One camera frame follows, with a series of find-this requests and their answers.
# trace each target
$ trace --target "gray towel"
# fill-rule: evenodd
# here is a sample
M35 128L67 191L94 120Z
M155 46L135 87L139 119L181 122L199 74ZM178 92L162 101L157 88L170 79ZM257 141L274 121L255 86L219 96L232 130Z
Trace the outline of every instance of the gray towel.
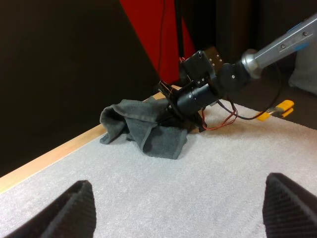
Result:
M135 141L149 156L177 159L186 143L188 130L166 112L166 99L148 99L145 102L122 100L117 105L106 107L101 113L100 123L107 134L100 139L109 144L120 134L127 133L127 140ZM170 118L169 126L158 123Z

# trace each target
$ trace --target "black cable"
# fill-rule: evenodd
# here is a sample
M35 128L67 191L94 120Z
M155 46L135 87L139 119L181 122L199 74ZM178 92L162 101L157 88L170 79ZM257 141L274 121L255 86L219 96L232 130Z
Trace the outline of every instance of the black cable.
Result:
M160 19L160 30L159 30L159 56L158 56L158 73L160 69L160 62L162 58L162 35L163 35L163 22L164 22L164 15L165 15L165 0L163 0L163 11L162 17Z
M182 58L184 57L184 42L183 42L182 14L181 14L181 8L180 8L180 0L174 0L174 7L175 7L178 57Z
M283 88L281 72L280 72L280 70L279 70L279 68L278 68L278 66L277 66L276 63L275 63L275 67L276 67L276 71L277 71L278 79L279 79L279 89L278 89L278 91L277 91L276 96L273 98L272 102L270 103L270 105L269 105L266 109L264 109L262 112L260 112L259 114L255 115L254 117L245 118L245 117L242 117L242 116L237 115L238 118L241 118L241 119L243 119L243 120L253 120L253 119L255 119L255 118L261 116L263 113L265 113L269 108L271 108L271 107L275 104L275 102L276 102L277 98L279 97L279 95L281 94L281 91L282 91L282 88ZM218 101L217 103L218 103L222 108L224 108L227 112L232 113L232 111L230 111L228 108L226 108L226 106L225 106L222 102Z

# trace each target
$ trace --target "red wire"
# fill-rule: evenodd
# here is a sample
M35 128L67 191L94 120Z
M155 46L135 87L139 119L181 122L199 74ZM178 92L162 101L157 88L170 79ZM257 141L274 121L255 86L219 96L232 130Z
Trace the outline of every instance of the red wire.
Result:
M233 104L231 104L231 105L232 105L232 113L229 116L227 116L227 118L223 121L223 123L221 125L215 126L215 127L207 127L206 126L205 112L204 112L205 109L203 109L202 110L202 118L203 118L203 122L204 122L203 128L205 130L217 130L217 129L220 129L220 128L226 126L226 125L230 125L230 124L234 123L236 121L237 117L238 117L238 111L237 111L237 109L235 108L235 106ZM232 116L234 116L234 119L232 119L231 121L227 122Z

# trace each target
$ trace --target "carpet surface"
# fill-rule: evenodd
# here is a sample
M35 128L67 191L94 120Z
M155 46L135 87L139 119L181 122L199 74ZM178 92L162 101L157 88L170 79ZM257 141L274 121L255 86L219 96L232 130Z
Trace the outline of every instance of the carpet surface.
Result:
M237 108L240 115L255 113ZM218 105L206 109L209 126L227 115ZM96 238L264 238L270 172L317 194L317 131L289 121L239 119L217 131L189 134L177 160L148 157L125 135L106 146L100 138L1 194L0 237L77 180L93 186Z

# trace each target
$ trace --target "red wall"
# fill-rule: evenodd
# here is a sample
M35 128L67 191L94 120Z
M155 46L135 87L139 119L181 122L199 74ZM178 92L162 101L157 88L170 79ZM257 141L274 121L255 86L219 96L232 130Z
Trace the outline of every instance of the red wall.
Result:
M158 63L163 1L164 0L120 0L120 3L161 80L171 83L178 80L179 61L173 0L165 0L160 67ZM184 22L183 39L185 57L187 58L195 52L195 49Z

